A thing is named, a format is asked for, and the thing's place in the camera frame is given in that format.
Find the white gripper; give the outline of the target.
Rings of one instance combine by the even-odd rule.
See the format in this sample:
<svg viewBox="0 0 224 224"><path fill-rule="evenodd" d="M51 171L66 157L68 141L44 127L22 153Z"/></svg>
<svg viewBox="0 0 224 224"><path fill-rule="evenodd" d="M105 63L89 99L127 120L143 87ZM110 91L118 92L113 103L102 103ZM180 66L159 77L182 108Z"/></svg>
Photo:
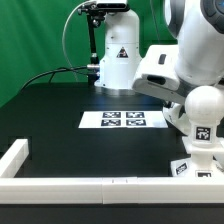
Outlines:
<svg viewBox="0 0 224 224"><path fill-rule="evenodd" d="M136 70L134 91L165 101L184 104L196 85L187 83L175 71L177 45L151 45Z"/></svg>

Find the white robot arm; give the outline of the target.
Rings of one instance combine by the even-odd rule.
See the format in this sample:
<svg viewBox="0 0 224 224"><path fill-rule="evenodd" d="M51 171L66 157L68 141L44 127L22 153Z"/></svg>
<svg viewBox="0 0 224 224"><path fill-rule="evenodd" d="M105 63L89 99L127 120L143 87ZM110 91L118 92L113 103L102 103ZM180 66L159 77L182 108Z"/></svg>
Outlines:
<svg viewBox="0 0 224 224"><path fill-rule="evenodd" d="M182 104L191 90L224 78L224 0L164 0L165 22L177 42L152 45L145 56L139 54L139 17L127 0L98 0L96 6L106 13L96 87Z"/></svg>

